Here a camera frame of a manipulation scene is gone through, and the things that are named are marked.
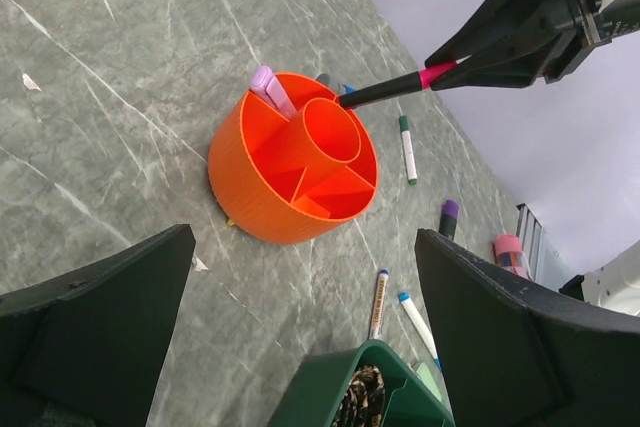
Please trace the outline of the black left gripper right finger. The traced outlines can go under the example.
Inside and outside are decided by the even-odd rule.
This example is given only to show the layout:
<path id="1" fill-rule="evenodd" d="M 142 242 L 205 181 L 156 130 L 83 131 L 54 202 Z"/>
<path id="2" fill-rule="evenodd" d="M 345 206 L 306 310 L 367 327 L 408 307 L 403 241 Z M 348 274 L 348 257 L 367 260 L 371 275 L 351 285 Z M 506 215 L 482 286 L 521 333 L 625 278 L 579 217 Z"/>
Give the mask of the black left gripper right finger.
<path id="1" fill-rule="evenodd" d="M 415 256 L 459 426 L 636 426 L 639 320 L 484 261 L 430 229 Z"/>

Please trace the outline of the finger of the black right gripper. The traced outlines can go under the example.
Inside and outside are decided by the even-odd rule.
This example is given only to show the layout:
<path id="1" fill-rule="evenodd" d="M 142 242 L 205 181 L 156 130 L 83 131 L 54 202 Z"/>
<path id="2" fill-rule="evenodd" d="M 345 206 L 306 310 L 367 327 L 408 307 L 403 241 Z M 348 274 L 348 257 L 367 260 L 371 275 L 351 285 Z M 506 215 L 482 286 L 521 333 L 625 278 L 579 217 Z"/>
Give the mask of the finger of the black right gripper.
<path id="1" fill-rule="evenodd" d="M 462 54 L 455 67 L 432 81 L 431 89 L 521 89 L 539 78 L 553 83 L 564 75 L 569 64 L 567 52 L 577 36 L 576 28 L 558 28 L 549 21 L 527 22 L 487 47 Z"/>
<path id="2" fill-rule="evenodd" d="M 534 53 L 569 30 L 567 0 L 485 0 L 425 65 L 491 67 Z"/>

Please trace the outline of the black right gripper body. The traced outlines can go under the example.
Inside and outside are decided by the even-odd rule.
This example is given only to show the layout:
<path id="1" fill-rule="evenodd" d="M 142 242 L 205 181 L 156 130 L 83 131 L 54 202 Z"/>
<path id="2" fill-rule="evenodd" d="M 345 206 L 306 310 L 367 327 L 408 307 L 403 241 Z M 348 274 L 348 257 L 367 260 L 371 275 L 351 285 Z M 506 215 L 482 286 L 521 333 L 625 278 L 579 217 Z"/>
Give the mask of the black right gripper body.
<path id="1" fill-rule="evenodd" d="M 577 8 L 574 28 L 578 30 L 578 36 L 571 50 L 567 52 L 569 64 L 562 78 L 573 73 L 595 48 L 639 30 L 639 8 L 618 14 L 591 14 L 584 0 L 568 2 L 571 7 Z"/>

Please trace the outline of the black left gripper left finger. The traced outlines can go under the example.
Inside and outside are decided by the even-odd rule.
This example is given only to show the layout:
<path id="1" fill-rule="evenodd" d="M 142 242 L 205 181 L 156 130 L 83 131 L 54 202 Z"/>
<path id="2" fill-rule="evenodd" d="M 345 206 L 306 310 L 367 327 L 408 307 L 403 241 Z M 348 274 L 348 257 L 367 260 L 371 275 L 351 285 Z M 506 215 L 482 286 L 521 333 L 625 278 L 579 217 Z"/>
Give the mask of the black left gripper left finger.
<path id="1" fill-rule="evenodd" d="M 48 403 L 145 425 L 195 250 L 187 224 L 1 297 L 1 423 Z"/>

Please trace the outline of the pink black highlighter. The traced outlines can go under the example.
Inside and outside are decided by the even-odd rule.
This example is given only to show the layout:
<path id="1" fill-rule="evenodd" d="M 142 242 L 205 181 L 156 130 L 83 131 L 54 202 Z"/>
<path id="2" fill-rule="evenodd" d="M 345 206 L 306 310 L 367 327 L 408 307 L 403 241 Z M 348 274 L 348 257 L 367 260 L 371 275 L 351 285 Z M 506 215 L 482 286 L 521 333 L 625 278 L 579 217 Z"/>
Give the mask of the pink black highlighter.
<path id="1" fill-rule="evenodd" d="M 379 101 L 421 92 L 428 89 L 433 82 L 456 65 L 456 62 L 447 62 L 354 90 L 340 95 L 338 103 L 343 109 L 355 109 Z"/>

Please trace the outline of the white green marker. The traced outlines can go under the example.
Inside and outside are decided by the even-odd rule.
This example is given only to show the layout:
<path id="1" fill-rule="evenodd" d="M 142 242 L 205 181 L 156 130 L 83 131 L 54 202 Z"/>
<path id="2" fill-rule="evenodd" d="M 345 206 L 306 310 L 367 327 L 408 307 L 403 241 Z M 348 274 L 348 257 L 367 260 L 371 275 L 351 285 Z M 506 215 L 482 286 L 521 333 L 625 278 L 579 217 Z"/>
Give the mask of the white green marker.
<path id="1" fill-rule="evenodd" d="M 417 168 L 414 158 L 414 150 L 412 145 L 412 138 L 409 127 L 409 119 L 405 115 L 399 117 L 399 128 L 403 144 L 403 153 L 405 168 L 407 174 L 407 181 L 410 185 L 416 185 L 418 181 Z"/>

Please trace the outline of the purple black highlighter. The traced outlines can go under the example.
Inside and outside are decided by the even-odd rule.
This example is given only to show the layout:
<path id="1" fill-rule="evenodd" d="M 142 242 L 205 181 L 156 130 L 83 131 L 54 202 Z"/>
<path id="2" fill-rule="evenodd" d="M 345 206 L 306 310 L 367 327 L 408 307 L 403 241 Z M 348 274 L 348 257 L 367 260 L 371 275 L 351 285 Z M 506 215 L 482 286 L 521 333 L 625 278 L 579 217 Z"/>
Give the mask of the purple black highlighter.
<path id="1" fill-rule="evenodd" d="M 449 240 L 455 238 L 459 215 L 459 205 L 455 200 L 447 199 L 441 210 L 438 233 Z"/>

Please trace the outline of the orange round pen holder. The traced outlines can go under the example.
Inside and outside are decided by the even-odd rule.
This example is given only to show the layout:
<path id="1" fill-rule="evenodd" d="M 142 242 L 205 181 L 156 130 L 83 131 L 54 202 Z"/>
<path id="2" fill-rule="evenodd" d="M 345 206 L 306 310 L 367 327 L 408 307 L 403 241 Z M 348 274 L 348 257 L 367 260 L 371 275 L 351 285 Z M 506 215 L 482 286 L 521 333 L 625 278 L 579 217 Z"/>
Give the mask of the orange round pen holder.
<path id="1" fill-rule="evenodd" d="M 294 244 L 365 212 L 378 162 L 363 123 L 328 87 L 300 74 L 276 76 L 297 116 L 246 91 L 212 139 L 208 174 L 220 208 L 240 229 Z"/>

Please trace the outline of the lilac highlighter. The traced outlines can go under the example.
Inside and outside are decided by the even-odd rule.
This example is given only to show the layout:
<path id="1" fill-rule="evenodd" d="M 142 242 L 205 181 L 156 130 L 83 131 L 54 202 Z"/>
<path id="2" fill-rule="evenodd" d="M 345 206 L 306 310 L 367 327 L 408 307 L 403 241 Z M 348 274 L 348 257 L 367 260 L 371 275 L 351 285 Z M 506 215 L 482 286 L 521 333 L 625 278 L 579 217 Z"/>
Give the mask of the lilac highlighter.
<path id="1" fill-rule="evenodd" d="M 261 65 L 254 71 L 249 89 L 285 118 L 296 115 L 297 109 L 270 67 Z"/>

